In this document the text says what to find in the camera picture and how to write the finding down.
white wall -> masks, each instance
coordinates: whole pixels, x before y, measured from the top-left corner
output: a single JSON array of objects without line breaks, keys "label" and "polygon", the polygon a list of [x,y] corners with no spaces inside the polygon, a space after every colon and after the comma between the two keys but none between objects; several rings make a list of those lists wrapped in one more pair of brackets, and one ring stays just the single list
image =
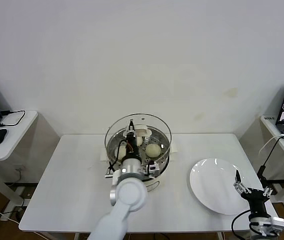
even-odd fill
[{"label": "white wall", "polygon": [[146,112],[240,138],[283,87],[282,0],[0,0],[0,101],[59,136]]}]

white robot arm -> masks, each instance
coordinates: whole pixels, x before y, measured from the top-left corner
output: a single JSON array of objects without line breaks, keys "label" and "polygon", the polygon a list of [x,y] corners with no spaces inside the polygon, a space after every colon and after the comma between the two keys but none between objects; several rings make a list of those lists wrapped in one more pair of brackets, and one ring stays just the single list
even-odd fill
[{"label": "white robot arm", "polygon": [[116,187],[116,203],[112,211],[103,216],[89,240],[122,240],[127,231],[127,217],[145,205],[147,189],[142,181],[129,177]]}]

wooden floor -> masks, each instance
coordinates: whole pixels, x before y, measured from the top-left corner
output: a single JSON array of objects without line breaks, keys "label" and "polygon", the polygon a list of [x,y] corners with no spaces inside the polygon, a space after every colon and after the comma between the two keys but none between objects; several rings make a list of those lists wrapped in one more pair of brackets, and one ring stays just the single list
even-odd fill
[{"label": "wooden floor", "polygon": [[[34,187],[27,187],[23,193],[24,198],[29,198],[33,194],[35,188]],[[0,210],[4,208],[4,206],[8,203],[6,197],[4,197],[0,193]],[[277,211],[277,214],[284,218],[284,207],[282,204],[277,203],[274,204],[274,207]],[[68,240],[74,239],[73,233],[66,233],[66,238]],[[216,233],[168,233],[167,236],[171,240],[216,240],[217,234]],[[234,236],[227,232],[225,233],[226,239],[234,240]],[[39,237],[38,235],[32,232],[22,232],[18,229],[16,223],[11,221],[0,221],[0,240],[42,240],[43,238]],[[86,239],[86,236],[83,234],[81,236],[81,240]],[[154,240],[154,234],[126,234],[125,240]],[[284,240],[284,233],[280,236],[280,240]],[[155,240],[167,240],[164,235],[157,233],[155,235]]]}]

